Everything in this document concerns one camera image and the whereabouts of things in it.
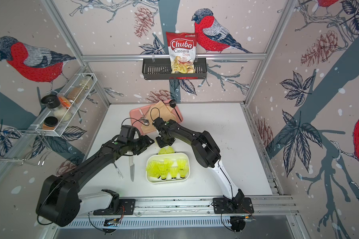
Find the white storage box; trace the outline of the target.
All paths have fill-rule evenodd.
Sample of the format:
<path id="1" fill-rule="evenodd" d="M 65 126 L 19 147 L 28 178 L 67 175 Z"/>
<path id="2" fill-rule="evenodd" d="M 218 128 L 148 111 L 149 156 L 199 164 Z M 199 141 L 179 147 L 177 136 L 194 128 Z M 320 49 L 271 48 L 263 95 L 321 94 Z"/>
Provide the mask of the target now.
<path id="1" fill-rule="evenodd" d="M 156 154 L 147 161 L 146 179 L 151 184 L 183 182 L 189 177 L 189 158 L 185 153 Z"/>

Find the yellow shuttlecock four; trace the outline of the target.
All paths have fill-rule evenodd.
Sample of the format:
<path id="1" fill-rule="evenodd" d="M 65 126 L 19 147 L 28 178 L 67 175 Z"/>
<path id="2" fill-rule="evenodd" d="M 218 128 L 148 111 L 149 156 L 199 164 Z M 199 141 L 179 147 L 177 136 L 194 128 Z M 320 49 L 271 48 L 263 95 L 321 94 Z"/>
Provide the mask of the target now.
<path id="1" fill-rule="evenodd" d="M 164 159 L 164 167 L 165 167 L 165 169 L 170 169 L 171 167 L 172 167 L 172 165 L 173 165 L 173 161 L 172 160 L 170 160 L 170 159 Z"/>

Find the yellow shuttlecock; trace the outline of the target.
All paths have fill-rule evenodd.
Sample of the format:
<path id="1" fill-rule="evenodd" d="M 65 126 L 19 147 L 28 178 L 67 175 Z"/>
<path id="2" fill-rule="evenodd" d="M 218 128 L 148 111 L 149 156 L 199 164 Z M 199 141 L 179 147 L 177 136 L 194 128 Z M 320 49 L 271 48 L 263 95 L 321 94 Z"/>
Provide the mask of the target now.
<path id="1" fill-rule="evenodd" d="M 151 161 L 146 167 L 146 173 L 148 177 L 159 179 L 161 177 L 160 170 L 158 168 L 158 163 L 156 161 Z"/>

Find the yellow shuttlecock five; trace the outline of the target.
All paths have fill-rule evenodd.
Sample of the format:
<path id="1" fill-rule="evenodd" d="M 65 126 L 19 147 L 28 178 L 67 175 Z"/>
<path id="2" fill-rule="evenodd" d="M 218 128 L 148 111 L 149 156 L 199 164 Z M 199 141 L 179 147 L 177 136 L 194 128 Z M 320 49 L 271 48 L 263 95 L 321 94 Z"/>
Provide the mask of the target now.
<path id="1" fill-rule="evenodd" d="M 159 162 L 159 164 L 157 165 L 157 168 L 158 168 L 161 180 L 166 180 L 167 175 L 169 173 L 169 169 L 165 169 L 163 162 Z"/>

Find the yellow shuttlecock two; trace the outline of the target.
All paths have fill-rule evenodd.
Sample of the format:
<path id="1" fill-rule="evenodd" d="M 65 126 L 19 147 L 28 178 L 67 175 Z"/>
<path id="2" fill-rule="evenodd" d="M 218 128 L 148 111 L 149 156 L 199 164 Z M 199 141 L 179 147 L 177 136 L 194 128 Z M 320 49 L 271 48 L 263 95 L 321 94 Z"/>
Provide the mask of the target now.
<path id="1" fill-rule="evenodd" d="M 184 179 L 186 178 L 188 174 L 188 163 L 185 159 L 178 159 L 177 160 L 177 167 L 178 167 L 178 174 L 180 175 L 180 178 Z"/>

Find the yellow shuttlecock three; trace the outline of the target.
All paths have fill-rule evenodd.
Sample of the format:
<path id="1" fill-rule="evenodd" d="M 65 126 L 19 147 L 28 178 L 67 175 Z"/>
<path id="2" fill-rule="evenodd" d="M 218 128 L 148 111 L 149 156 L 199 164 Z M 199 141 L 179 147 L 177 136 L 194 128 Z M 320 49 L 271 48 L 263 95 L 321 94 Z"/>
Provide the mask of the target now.
<path id="1" fill-rule="evenodd" d="M 169 173 L 171 176 L 171 179 L 177 179 L 178 173 L 179 173 L 179 169 L 177 167 L 171 167 L 169 169 Z"/>

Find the yellow shuttlecock eight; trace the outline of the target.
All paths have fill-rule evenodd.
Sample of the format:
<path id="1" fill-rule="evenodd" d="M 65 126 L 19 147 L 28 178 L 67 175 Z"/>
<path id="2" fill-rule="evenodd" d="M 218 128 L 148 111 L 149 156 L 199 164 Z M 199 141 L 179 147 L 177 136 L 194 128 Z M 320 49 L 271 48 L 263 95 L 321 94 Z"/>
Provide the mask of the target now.
<path id="1" fill-rule="evenodd" d="M 161 148 L 158 154 L 172 154 L 175 153 L 175 150 L 171 146 L 165 146 Z"/>

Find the kitchen knife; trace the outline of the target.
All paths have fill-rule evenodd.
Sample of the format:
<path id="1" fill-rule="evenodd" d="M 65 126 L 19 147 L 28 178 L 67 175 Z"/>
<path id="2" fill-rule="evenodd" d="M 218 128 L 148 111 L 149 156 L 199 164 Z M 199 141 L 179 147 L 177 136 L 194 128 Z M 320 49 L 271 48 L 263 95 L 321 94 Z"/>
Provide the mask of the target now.
<path id="1" fill-rule="evenodd" d="M 131 181 L 134 182 L 135 179 L 135 164 L 133 156 L 129 157 L 129 165 L 130 165 L 130 178 Z"/>

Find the white pen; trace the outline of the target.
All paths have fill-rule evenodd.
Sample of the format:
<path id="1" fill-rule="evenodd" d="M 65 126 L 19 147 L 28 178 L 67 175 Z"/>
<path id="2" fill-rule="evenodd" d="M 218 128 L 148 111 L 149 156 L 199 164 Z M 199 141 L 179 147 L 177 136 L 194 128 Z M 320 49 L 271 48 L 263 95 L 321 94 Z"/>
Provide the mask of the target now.
<path id="1" fill-rule="evenodd" d="M 120 178 L 120 179 L 123 179 L 123 175 L 122 175 L 120 169 L 117 167 L 117 165 L 116 165 L 115 163 L 113 163 L 113 164 L 114 164 L 114 166 L 115 166 L 115 169 L 116 169 L 116 171 L 117 171 L 117 174 L 118 174 L 119 178 Z"/>

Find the black ladle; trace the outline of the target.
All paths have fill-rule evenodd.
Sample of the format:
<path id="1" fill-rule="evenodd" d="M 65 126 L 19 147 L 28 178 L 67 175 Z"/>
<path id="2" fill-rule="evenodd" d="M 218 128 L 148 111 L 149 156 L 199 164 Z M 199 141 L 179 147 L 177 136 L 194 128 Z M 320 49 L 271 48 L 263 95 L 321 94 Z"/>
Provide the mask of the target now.
<path id="1" fill-rule="evenodd" d="M 180 122 L 182 122 L 182 118 L 179 116 L 178 111 L 176 109 L 177 104 L 176 104 L 176 101 L 174 99 L 169 101 L 169 106 L 174 109 L 178 119 L 180 120 Z"/>

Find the tall spice bottle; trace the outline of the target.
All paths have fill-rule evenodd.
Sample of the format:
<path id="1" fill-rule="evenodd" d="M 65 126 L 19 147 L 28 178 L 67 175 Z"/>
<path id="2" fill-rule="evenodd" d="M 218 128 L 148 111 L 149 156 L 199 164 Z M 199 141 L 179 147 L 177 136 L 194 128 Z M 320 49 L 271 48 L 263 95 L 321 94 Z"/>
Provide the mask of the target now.
<path id="1" fill-rule="evenodd" d="M 74 87 L 69 94 L 67 99 L 70 103 L 80 102 L 86 95 L 87 92 L 91 89 L 93 85 L 93 77 L 91 75 L 86 75 L 79 83 L 78 87 Z"/>

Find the chuba cassava chips bag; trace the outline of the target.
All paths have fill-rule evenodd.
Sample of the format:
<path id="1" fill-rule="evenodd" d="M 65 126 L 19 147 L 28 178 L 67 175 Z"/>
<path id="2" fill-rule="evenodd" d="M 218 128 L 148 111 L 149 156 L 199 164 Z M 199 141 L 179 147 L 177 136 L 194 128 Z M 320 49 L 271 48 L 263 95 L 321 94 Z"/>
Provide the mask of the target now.
<path id="1" fill-rule="evenodd" d="M 172 74 L 195 73 L 197 33 L 166 32 Z"/>

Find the small orange spice jar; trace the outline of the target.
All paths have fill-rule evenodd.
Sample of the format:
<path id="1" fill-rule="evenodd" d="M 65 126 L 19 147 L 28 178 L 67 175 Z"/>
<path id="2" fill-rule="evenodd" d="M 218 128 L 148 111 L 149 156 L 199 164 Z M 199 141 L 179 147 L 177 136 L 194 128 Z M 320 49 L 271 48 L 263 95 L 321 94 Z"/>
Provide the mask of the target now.
<path id="1" fill-rule="evenodd" d="M 42 130 L 54 130 L 57 127 L 58 123 L 59 123 L 59 121 L 56 117 L 54 117 L 54 116 L 46 117 L 41 129 Z"/>

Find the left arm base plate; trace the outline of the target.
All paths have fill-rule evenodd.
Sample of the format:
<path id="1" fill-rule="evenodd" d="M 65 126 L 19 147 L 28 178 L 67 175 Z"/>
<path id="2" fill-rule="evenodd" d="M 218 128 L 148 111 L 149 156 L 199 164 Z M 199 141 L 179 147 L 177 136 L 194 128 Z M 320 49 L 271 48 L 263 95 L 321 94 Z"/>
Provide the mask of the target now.
<path id="1" fill-rule="evenodd" d="M 106 209 L 99 209 L 93 212 L 95 216 L 110 216 L 110 215 L 124 215 L 129 216 L 134 214 L 135 199 L 118 199 L 118 204 L 111 204 Z"/>

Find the black wall basket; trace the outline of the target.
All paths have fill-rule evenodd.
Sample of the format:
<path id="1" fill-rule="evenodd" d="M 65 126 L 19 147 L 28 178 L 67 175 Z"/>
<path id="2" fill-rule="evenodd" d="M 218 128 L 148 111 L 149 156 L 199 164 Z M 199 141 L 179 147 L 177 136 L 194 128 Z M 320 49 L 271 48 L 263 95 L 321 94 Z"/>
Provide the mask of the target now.
<path id="1" fill-rule="evenodd" d="M 206 59 L 198 58 L 192 66 L 172 63 L 169 58 L 144 59 L 142 75 L 145 80 L 200 80 L 207 76 Z"/>

